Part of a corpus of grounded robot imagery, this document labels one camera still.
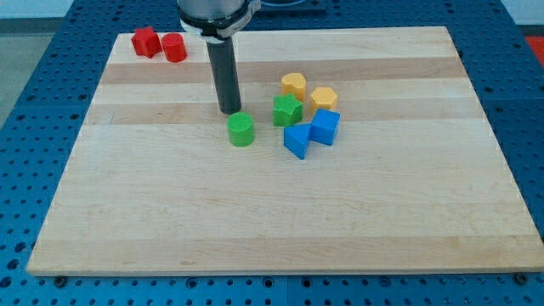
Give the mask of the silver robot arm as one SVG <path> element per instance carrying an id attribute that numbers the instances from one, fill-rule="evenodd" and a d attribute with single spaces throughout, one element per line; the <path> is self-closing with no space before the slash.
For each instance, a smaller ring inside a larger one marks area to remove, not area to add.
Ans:
<path id="1" fill-rule="evenodd" d="M 222 43 L 261 9 L 260 0 L 178 0 L 182 28 L 207 43 Z"/>

